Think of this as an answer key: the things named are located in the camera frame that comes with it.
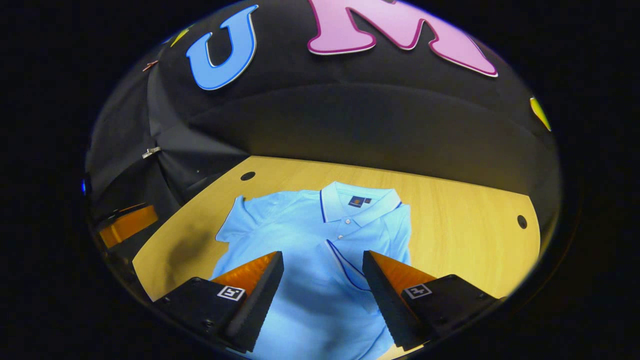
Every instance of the polo shirt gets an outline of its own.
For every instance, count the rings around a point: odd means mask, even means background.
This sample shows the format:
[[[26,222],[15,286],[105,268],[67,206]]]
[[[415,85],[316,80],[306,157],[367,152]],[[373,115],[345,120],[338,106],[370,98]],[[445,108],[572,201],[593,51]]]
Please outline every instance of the polo shirt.
[[[273,251],[284,272],[250,359],[377,359],[393,339],[362,273],[373,250],[410,265],[410,207],[394,189],[236,198],[216,235],[229,248],[211,279]]]

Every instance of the blue letter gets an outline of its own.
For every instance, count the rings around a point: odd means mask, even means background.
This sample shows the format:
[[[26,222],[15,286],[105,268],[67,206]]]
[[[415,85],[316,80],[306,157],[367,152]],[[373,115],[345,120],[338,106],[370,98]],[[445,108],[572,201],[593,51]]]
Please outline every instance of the blue letter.
[[[255,33],[251,13],[257,8],[257,5],[250,6],[220,24],[221,29],[229,28],[231,40],[231,55],[221,65],[215,66],[211,63],[207,46],[211,33],[199,38],[187,50],[191,72],[199,87],[204,90],[219,89],[235,80],[249,66],[255,54]]]

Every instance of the shirt sleeve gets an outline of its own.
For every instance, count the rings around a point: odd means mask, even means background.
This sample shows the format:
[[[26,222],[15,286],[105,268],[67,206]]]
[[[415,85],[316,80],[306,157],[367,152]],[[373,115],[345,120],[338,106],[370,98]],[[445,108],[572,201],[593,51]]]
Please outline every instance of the shirt sleeve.
[[[409,239],[411,238],[411,208],[407,206],[407,215],[400,221],[400,227],[393,242],[395,249],[393,258],[407,265],[411,265],[411,255],[409,253]]]
[[[236,197],[225,223],[216,235],[216,240],[231,242],[256,230],[268,221],[278,206],[278,200],[277,193],[249,201],[245,201],[242,195]]]

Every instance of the wooden table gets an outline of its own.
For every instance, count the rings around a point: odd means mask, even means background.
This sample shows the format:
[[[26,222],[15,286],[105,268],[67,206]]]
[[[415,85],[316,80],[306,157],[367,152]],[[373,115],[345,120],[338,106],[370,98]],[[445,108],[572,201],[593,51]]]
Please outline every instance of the wooden table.
[[[247,172],[255,177],[242,181]],[[142,247],[133,265],[151,300],[194,276],[208,279],[228,244],[215,240],[234,199],[320,190],[333,181],[394,188],[411,205],[412,266],[456,274],[493,297],[509,295],[538,258],[540,229],[528,196],[428,176],[351,165],[251,156],[185,204]],[[518,225],[522,215],[527,227]],[[392,347],[380,359],[404,354]]]

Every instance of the letter m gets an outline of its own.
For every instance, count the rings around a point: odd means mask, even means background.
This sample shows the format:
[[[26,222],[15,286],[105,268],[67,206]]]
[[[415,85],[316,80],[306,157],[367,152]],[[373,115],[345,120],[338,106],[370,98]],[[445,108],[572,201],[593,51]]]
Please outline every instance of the letter m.
[[[431,50],[445,60],[497,77],[495,67],[460,29],[411,5],[384,0],[308,0],[316,15],[318,35],[309,40],[309,51],[319,55],[355,53],[371,49],[376,38],[359,30],[352,12],[383,33],[395,45],[412,50],[426,22],[435,35]]]

